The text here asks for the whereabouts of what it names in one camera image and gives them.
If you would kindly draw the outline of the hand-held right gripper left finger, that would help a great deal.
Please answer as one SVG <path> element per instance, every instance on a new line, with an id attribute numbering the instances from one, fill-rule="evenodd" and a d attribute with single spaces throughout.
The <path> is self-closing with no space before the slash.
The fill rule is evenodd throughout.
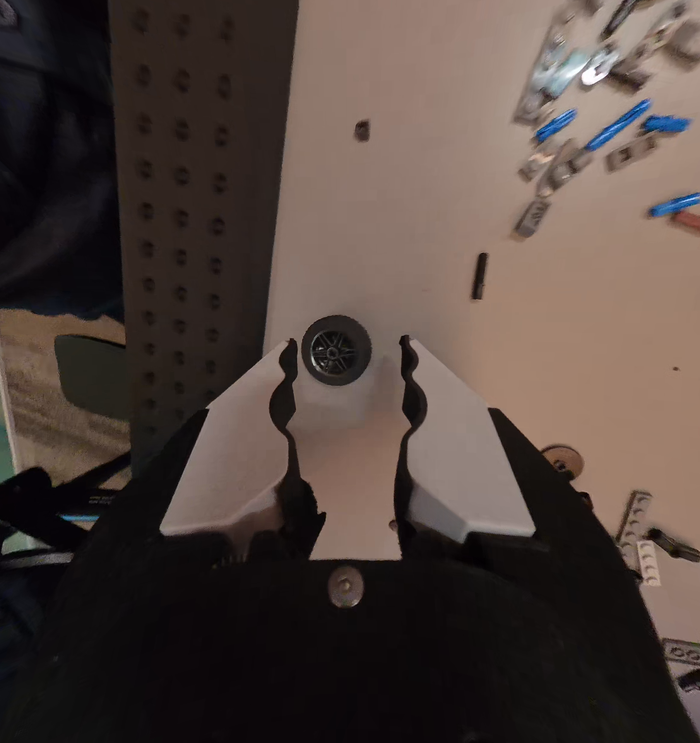
<path id="1" fill-rule="evenodd" d="M 206 420 L 159 526 L 164 536 L 277 531 L 279 489 L 296 471 L 294 339 L 280 342 L 207 407 Z"/>

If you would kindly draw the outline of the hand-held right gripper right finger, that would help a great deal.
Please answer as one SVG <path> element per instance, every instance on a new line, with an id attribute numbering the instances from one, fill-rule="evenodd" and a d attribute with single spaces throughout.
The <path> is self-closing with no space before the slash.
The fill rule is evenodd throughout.
<path id="1" fill-rule="evenodd" d="M 419 531 L 528 539 L 536 526 L 484 399 L 420 341 L 400 339 L 408 424 L 395 474 L 400 543 Z"/>

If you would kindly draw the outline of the small black lego wheel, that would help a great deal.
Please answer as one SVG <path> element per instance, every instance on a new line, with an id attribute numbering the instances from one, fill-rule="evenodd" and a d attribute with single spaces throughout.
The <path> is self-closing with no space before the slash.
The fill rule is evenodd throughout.
<path id="1" fill-rule="evenodd" d="M 313 322 L 301 340 L 301 358 L 308 374 L 324 385 L 355 383 L 372 358 L 369 333 L 345 315 L 330 315 Z"/>

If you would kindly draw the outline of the pile of grey lego plates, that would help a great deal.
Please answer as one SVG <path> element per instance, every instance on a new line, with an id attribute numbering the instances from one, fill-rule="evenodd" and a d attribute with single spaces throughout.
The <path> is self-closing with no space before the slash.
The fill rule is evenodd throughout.
<path id="1" fill-rule="evenodd" d="M 578 479 L 585 469 L 582 455 L 568 445 L 551 444 L 543 448 L 541 454 L 553 469 L 571 483 Z M 648 515 L 652 501 L 652 494 L 648 491 L 632 491 L 614 543 L 637 584 L 647 588 L 659 588 L 661 576 L 657 550 L 663 551 L 672 559 L 691 564 L 700 563 L 700 552 L 660 528 L 649 526 Z M 663 638 L 661 645 L 668 664 L 682 665 L 686 668 L 674 679 L 678 689 L 686 694 L 692 692 L 700 694 L 700 643 Z"/>

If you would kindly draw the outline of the printed grey lego tile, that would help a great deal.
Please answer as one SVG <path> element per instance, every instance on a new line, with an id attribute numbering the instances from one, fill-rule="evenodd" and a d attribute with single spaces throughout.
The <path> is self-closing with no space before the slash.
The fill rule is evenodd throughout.
<path id="1" fill-rule="evenodd" d="M 540 228 L 544 216 L 550 209 L 549 199 L 533 199 L 513 228 L 513 233 L 520 238 L 533 236 Z"/>

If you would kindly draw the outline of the black chair base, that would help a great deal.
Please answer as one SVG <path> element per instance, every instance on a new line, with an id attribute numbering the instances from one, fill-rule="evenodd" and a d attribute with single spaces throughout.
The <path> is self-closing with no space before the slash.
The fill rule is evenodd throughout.
<path id="1" fill-rule="evenodd" d="M 54 342 L 61 391 L 87 413 L 118 421 L 129 417 L 125 346 L 80 335 Z M 33 467 L 0 483 L 0 571 L 65 565 L 83 545 L 87 531 L 119 495 L 104 488 L 131 464 L 130 451 L 68 482 L 54 486 Z"/>

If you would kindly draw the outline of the black perforated table edge strip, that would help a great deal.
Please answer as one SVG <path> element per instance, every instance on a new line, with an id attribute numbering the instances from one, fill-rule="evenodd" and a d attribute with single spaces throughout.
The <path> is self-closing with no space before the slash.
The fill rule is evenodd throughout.
<path id="1" fill-rule="evenodd" d="M 109 8 L 138 472 L 262 357 L 299 3 Z"/>

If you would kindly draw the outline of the person's navy shirt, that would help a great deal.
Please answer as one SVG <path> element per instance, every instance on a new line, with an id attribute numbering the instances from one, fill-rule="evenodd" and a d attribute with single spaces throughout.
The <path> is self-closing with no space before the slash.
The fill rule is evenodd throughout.
<path id="1" fill-rule="evenodd" d="M 0 309 L 124 323 L 108 3 L 0 1 Z"/>

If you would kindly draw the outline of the scattered blue pins grey pieces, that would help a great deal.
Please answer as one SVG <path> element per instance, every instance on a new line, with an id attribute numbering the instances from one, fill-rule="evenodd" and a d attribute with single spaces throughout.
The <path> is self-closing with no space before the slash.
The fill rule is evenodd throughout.
<path id="1" fill-rule="evenodd" d="M 585 172 L 600 150 L 632 127 L 637 127 L 632 138 L 606 153 L 607 172 L 645 159 L 657 150 L 662 138 L 689 129 L 691 118 L 650 114 L 651 99 L 641 99 L 586 141 L 558 141 L 578 115 L 575 107 L 555 115 L 556 104 L 570 87 L 589 91 L 606 82 L 624 94 L 640 94 L 653 77 L 646 63 L 657 53 L 665 53 L 680 68 L 698 67 L 700 20 L 690 16 L 691 2 L 668 2 L 642 36 L 622 49 L 617 39 L 620 28 L 637 8 L 653 3 L 618 2 L 596 42 L 584 48 L 570 42 L 576 19 L 579 15 L 593 18 L 604 2 L 560 2 L 553 13 L 512 116 L 514 124 L 530 130 L 531 151 L 519 168 L 519 177 L 535 184 L 532 200 L 549 199 L 552 205 L 561 188 Z M 518 241 L 527 239 L 517 237 L 513 228 L 511 236 Z"/>

